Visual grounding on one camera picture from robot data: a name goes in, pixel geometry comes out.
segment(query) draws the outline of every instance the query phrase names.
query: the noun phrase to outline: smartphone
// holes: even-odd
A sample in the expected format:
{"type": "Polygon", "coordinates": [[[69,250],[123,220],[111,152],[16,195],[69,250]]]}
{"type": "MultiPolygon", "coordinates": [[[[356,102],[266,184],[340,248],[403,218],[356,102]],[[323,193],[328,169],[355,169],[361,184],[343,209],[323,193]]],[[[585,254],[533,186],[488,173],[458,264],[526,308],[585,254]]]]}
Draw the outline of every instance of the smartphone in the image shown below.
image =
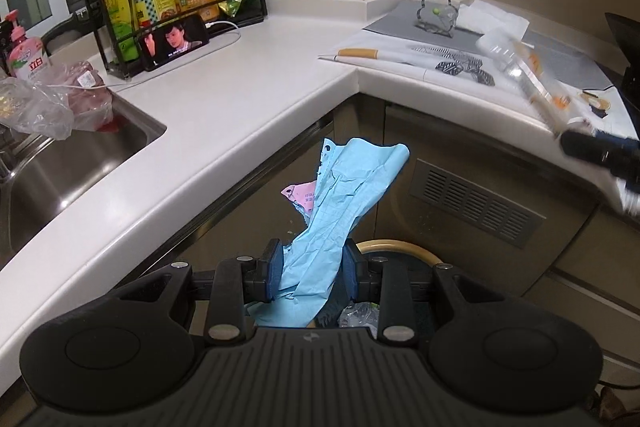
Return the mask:
{"type": "Polygon", "coordinates": [[[209,44],[209,34],[197,13],[172,19],[138,37],[143,64],[147,71],[164,66],[205,44],[209,44]]]}

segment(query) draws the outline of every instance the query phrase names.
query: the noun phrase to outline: soap pump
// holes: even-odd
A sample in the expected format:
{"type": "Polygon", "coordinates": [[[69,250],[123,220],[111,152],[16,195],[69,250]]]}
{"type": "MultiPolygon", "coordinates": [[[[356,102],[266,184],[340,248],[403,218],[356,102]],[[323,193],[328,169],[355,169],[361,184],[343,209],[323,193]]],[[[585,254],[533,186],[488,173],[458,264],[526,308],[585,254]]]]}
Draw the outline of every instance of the soap pump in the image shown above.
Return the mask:
{"type": "Polygon", "coordinates": [[[37,75],[51,67],[42,40],[38,37],[27,37],[24,27],[18,24],[18,10],[10,12],[5,20],[11,21],[14,25],[11,32],[14,48],[9,54],[9,70],[16,78],[34,82],[37,75]]]}

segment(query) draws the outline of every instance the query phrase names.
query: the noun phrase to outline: label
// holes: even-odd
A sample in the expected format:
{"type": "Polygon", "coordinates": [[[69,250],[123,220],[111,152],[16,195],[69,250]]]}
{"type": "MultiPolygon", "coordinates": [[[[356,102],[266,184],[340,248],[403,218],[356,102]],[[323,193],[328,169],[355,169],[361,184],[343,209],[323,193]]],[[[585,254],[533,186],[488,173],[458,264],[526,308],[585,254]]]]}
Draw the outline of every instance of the label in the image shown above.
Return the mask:
{"type": "MultiPolygon", "coordinates": [[[[213,2],[215,0],[176,0],[176,4],[178,5],[178,10],[180,12],[186,12],[188,10],[197,8],[198,6],[202,6],[203,4],[213,2]]],[[[220,10],[218,9],[217,4],[213,4],[211,6],[207,6],[198,12],[204,21],[212,21],[218,18],[220,15],[220,10]]]]}
{"type": "Polygon", "coordinates": [[[51,63],[44,50],[25,47],[10,64],[16,78],[33,82],[36,75],[49,68],[51,63]]]}
{"type": "Polygon", "coordinates": [[[83,74],[78,76],[78,84],[80,84],[82,87],[94,87],[95,78],[91,74],[91,71],[85,71],[83,74]]]}
{"type": "MultiPolygon", "coordinates": [[[[104,0],[117,39],[131,35],[134,31],[133,14],[129,0],[104,0]]],[[[138,49],[133,38],[122,41],[119,45],[122,57],[129,62],[138,58],[138,49]]]]}
{"type": "Polygon", "coordinates": [[[138,0],[136,2],[136,15],[141,27],[176,16],[178,10],[175,0],[138,0]]]}

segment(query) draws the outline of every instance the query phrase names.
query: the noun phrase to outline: plastic bag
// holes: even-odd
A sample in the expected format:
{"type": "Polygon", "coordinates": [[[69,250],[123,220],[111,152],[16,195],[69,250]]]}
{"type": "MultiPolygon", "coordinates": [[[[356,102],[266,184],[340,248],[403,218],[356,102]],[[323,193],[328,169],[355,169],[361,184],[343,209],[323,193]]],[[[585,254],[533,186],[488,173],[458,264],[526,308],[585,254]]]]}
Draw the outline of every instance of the plastic bag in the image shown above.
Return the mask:
{"type": "Polygon", "coordinates": [[[95,89],[104,86],[104,81],[90,63],[54,66],[47,73],[46,83],[67,96],[68,107],[74,114],[74,129],[97,131],[113,120],[111,92],[106,87],[95,89]]]}
{"type": "Polygon", "coordinates": [[[0,123],[26,134],[63,140],[71,134],[74,114],[66,94],[9,77],[0,81],[0,123]]]}
{"type": "Polygon", "coordinates": [[[367,327],[375,339],[378,336],[378,318],[380,308],[372,302],[359,302],[350,304],[342,310],[338,318],[338,325],[341,328],[363,328],[367,327]]]}
{"type": "Polygon", "coordinates": [[[516,41],[501,28],[493,29],[476,42],[484,55],[495,61],[497,68],[520,85],[524,95],[556,136],[568,128],[592,132],[581,105],[544,68],[538,55],[516,41]]]}
{"type": "Polygon", "coordinates": [[[0,123],[56,140],[72,129],[96,131],[113,120],[111,93],[98,86],[104,82],[88,62],[53,66],[33,84],[0,80],[0,123]]]}

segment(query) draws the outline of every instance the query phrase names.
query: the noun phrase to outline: gray mat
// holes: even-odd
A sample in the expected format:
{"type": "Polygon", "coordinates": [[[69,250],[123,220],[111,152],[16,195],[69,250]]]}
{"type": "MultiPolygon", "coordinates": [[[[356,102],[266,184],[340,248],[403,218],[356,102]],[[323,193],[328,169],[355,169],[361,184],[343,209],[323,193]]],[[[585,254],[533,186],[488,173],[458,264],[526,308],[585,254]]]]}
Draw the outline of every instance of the gray mat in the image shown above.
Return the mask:
{"type": "MultiPolygon", "coordinates": [[[[393,11],[365,29],[400,39],[479,54],[476,48],[479,34],[454,28],[452,37],[449,38],[415,26],[416,12],[419,8],[420,1],[402,0],[393,11]]],[[[536,47],[536,53],[542,63],[546,64],[559,80],[578,89],[606,89],[612,85],[598,65],[582,52],[532,30],[527,30],[522,40],[536,47]]]]}

